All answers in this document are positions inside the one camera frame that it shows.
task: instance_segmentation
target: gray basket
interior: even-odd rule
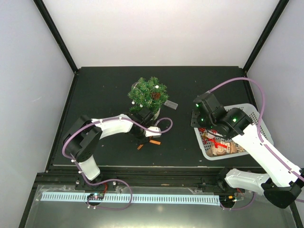
[[[241,110],[243,110],[251,119],[252,121],[257,124],[257,120],[260,116],[260,113],[256,110],[256,108],[252,105],[252,104],[237,104],[237,105],[230,105],[230,106],[225,106],[225,109],[228,111],[231,108],[239,108]],[[225,158],[232,158],[232,157],[238,157],[238,156],[242,156],[242,155],[246,155],[248,154],[248,152],[241,152],[241,153],[233,153],[233,154],[227,154],[227,155],[223,155],[223,156],[214,156],[214,157],[209,157],[206,154],[206,151],[210,149],[211,147],[211,143],[210,141],[207,141],[206,143],[203,142],[202,140],[202,133],[198,130],[198,128],[194,128],[196,137],[198,139],[199,142],[199,147],[201,148],[201,151],[203,152],[203,155],[205,158],[207,158],[208,160],[220,160],[220,159],[225,159]],[[264,123],[264,121],[262,120],[261,123],[261,133],[265,136],[265,138],[267,138],[267,140],[271,143],[274,144],[271,135]],[[217,140],[222,140],[224,142],[230,142],[232,140],[224,140],[221,138],[216,137]]]

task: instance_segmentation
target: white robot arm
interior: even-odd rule
[[[148,130],[143,130],[134,124],[134,122],[139,124],[148,123],[152,116],[150,112],[146,113],[147,115],[140,113],[137,116],[120,114],[119,116],[106,119],[92,120],[86,116],[82,116],[66,134],[63,143],[66,144],[67,140],[81,127],[88,123],[96,123],[92,127],[81,131],[72,141],[67,143],[66,147],[66,150],[73,155],[85,176],[92,181],[100,174],[100,170],[93,157],[93,152],[99,140],[113,134],[131,132],[140,143],[146,143],[149,137],[161,135],[158,127],[151,126],[147,128]]]
[[[284,157],[264,136],[260,140],[257,126],[242,110],[228,112],[212,93],[198,96],[194,103],[191,126],[217,130],[243,147],[266,171],[266,174],[231,169],[225,181],[232,188],[251,190],[280,208],[289,206],[304,186],[301,169]]]

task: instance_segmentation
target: black table surface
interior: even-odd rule
[[[195,97],[230,78],[242,76],[237,66],[127,66],[82,67],[72,94],[60,138],[81,116],[107,118],[132,107],[127,96],[131,85],[140,77],[157,77],[168,88],[169,100],[178,103],[177,110],[164,106],[161,117],[173,120],[172,129],[158,141],[161,145],[145,144],[140,150],[129,134],[116,134],[102,139],[94,153],[98,166],[118,167],[259,167],[250,155],[210,161],[199,147],[190,120]],[[223,105],[249,103],[244,83],[236,81],[214,92]],[[159,124],[161,129],[169,121]],[[55,145],[55,166],[72,165],[63,157],[62,144]]]

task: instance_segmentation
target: white backdrop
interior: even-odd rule
[[[46,168],[74,74],[34,1],[0,1],[0,18],[0,227],[11,228]]]
[[[304,1],[289,1],[248,76],[265,90],[263,120],[275,141],[275,147],[291,162],[304,167]],[[252,86],[258,106],[260,92]],[[304,189],[299,196],[304,200]],[[304,222],[304,203],[296,203]]]
[[[243,67],[278,0],[44,0],[77,67]]]

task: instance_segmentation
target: small christmas tree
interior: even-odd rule
[[[169,97],[166,88],[165,85],[159,83],[156,77],[151,77],[147,82],[141,77],[132,85],[128,94],[134,105],[130,108],[130,112],[136,113],[143,107],[147,107],[153,114],[156,114]]]

